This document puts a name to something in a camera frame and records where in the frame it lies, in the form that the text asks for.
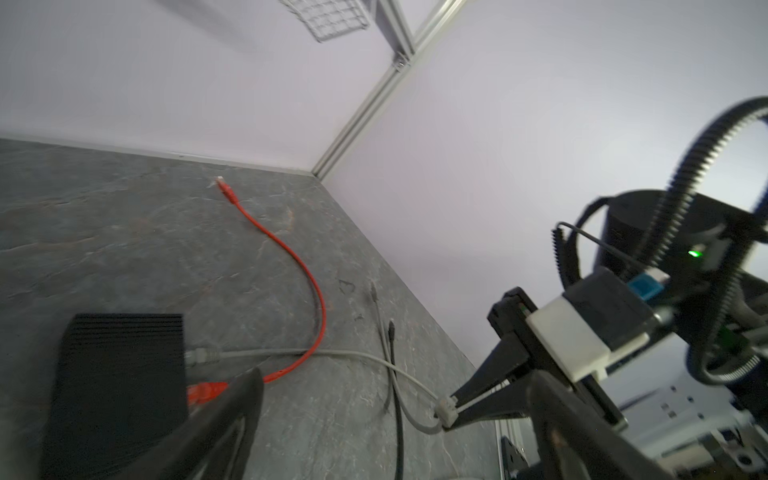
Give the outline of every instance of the white panel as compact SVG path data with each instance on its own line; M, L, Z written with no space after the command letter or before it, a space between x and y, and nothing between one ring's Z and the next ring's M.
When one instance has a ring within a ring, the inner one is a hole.
M479 365L506 290L561 292L556 221L664 187L708 121L768 93L768 2L736 3L469 2L326 186ZM703 191L750 207L766 156L750 127ZM768 276L761 253L751 270Z
M310 170L391 57L278 0L7 0L0 131Z

